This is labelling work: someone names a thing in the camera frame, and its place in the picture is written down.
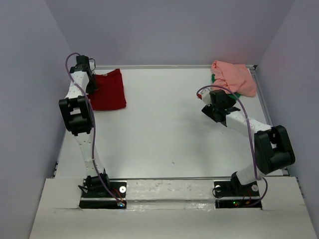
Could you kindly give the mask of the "red t shirt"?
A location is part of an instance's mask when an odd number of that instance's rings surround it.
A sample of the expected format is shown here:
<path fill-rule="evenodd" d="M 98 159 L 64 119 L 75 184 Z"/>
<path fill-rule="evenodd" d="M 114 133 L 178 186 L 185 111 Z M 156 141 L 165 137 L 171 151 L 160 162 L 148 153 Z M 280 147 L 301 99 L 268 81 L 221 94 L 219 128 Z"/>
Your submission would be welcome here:
<path fill-rule="evenodd" d="M 97 90 L 88 98 L 94 111 L 115 111 L 127 105 L 120 69 L 96 75 Z"/>

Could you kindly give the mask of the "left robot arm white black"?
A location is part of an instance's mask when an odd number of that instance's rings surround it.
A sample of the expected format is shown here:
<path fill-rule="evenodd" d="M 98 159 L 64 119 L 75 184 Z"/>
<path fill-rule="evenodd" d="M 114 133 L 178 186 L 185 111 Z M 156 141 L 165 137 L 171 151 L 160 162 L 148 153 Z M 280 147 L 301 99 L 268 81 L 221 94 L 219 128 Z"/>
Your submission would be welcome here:
<path fill-rule="evenodd" d="M 65 68 L 70 86 L 67 95 L 58 104 L 65 127 L 76 139 L 85 163 L 86 179 L 79 188 L 95 198 L 111 198 L 114 195 L 110 192 L 109 178 L 95 146 L 95 116 L 88 98 L 98 89 L 95 60 L 71 53 L 65 60 Z"/>

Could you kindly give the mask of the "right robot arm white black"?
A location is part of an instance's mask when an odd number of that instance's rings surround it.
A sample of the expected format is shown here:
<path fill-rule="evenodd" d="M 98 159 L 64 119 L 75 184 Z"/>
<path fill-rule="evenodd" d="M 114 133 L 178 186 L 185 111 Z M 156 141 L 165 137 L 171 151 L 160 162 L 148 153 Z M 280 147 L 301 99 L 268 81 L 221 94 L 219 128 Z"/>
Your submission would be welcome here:
<path fill-rule="evenodd" d="M 239 98 L 223 90 L 204 89 L 197 96 L 205 103 L 202 112 L 206 116 L 249 139 L 253 162 L 232 174 L 228 189 L 234 195 L 243 194 L 248 185 L 295 163 L 285 127 L 271 126 L 250 118 Z"/>

